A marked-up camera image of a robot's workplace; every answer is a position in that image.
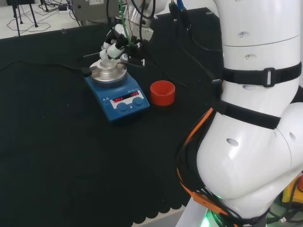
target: blue knob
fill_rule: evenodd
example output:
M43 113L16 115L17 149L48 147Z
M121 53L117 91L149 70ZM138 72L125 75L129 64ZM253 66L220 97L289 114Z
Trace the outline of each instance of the blue knob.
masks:
M136 97L133 99L133 105L136 107L143 106L143 99L140 97Z
M125 103L119 103L117 105L117 110L122 112L122 113L126 113L128 110L128 106Z

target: tripod leg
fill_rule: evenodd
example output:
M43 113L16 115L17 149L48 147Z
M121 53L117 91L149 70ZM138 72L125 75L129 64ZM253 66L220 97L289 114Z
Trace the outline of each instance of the tripod leg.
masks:
M14 18L17 18L17 13L16 13L16 4L15 4L15 0L12 0L11 5L13 7L13 11L14 11Z
M21 19L21 13L20 13L20 8L19 4L17 3L18 11L19 11L19 17L20 17L20 24L23 24L22 19Z
M29 7L30 7L30 11L32 11L33 19L34 19L34 22L35 22L35 27L38 27L38 24L36 22L36 18L35 18L35 15L34 15L32 4L29 4Z
M13 5L13 11L14 11L14 15L16 15L15 16L15 18L16 18L16 24L17 24L17 30L18 30L18 36L20 37L20 29L19 29L19 24L18 24L18 17L17 17L17 12L16 12L16 1L17 0L13 0L13 2L12 2L12 5Z
M47 8L45 0L40 0L40 3L41 3L41 7L42 7L43 4L45 5L45 10L46 10L46 12L48 12L49 10Z

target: blue cable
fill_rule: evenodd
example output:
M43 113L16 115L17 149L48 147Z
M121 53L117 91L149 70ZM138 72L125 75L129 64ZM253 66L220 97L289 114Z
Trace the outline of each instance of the blue cable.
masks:
M182 0L177 0L178 10L181 11L182 9L185 9Z

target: black mat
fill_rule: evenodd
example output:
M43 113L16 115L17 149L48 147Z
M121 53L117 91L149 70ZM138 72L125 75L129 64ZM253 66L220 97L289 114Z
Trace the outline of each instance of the black mat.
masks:
M194 36L220 48L219 19L190 10ZM0 72L0 226L129 227L145 217L186 205L175 169L178 144L209 108L210 84L177 47L168 15L153 21L151 55L176 87L170 108L151 107L111 125L84 79L68 70L16 64ZM89 66L107 26L95 25L0 40L0 65L11 60ZM184 46L215 75L220 53ZM153 68L128 67L149 97Z

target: digital display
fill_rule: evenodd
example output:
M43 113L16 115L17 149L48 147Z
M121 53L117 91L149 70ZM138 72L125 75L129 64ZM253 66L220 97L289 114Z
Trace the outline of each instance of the digital display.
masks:
M125 96L121 96L121 97L118 97L118 98L114 98L114 99L112 99L112 101L113 101L114 103L117 103L117 102L120 102L120 101L122 101L122 100L124 100L124 99L130 98L130 97L134 97L134 96L138 96L138 95L139 95L139 92L138 92L138 91L135 91L135 92L130 93L130 94L127 94L127 95L125 95Z

